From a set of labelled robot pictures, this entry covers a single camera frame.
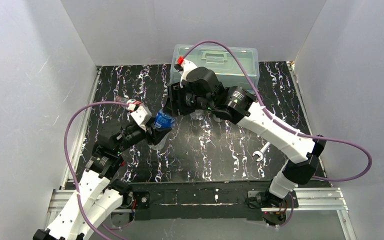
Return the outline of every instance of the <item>transparent plastic box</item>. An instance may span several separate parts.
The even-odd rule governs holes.
[[[174,65],[179,56],[183,56],[190,47],[192,45],[178,44],[175,46],[170,69],[170,84],[180,82],[181,74],[174,68]],[[257,86],[260,79],[257,49],[246,47],[229,47],[229,49],[236,55],[251,81]],[[198,67],[213,70],[224,87],[238,86],[254,93],[235,59],[223,47],[201,45],[189,53],[186,59]]]

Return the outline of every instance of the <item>marble surface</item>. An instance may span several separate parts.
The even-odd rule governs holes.
[[[170,64],[104,66],[94,102],[125,96],[144,102],[155,115],[167,96],[170,67]],[[259,68],[258,89],[264,104],[285,122],[308,134],[286,62],[261,62]],[[132,121],[128,111],[116,105],[101,105],[91,110],[76,171],[78,179],[91,156],[98,129],[115,119],[122,126]],[[199,120],[181,116],[161,151],[150,149],[145,141],[124,151],[122,157],[127,164],[118,170],[116,177],[127,182],[271,180],[286,156],[271,146],[264,159],[256,162],[252,154],[264,143],[264,139],[247,129],[227,121],[214,121],[209,112]]]

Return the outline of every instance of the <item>black marble table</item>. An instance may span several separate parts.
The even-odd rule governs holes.
[[[170,67],[170,64],[104,66],[94,102],[114,101],[118,95],[128,96],[145,103],[155,115],[167,96]],[[259,68],[258,89],[267,108],[309,134],[286,62],[261,62]],[[116,105],[101,105],[91,110],[76,171],[78,179],[91,157],[98,129],[115,119],[122,126],[132,121],[128,111]],[[152,150],[142,141],[124,151],[122,157],[127,164],[119,169],[116,177],[136,183],[271,180],[287,158],[271,146],[264,160],[256,162],[252,154],[265,143],[247,129],[227,121],[214,121],[209,112],[199,120],[178,117],[162,150]],[[320,167],[317,174],[322,174]]]

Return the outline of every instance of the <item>box handle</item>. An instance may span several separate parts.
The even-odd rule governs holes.
[[[228,60],[228,55],[225,52],[219,51],[203,51],[201,60],[206,60],[208,64],[223,64]]]

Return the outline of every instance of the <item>wrench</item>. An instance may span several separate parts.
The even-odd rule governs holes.
[[[258,155],[258,159],[256,160],[257,162],[263,160],[263,157],[264,157],[264,153],[267,151],[267,149],[270,147],[270,142],[267,142],[266,144],[264,144],[264,146],[259,150],[259,151],[255,151],[252,156],[255,156],[255,155]]]

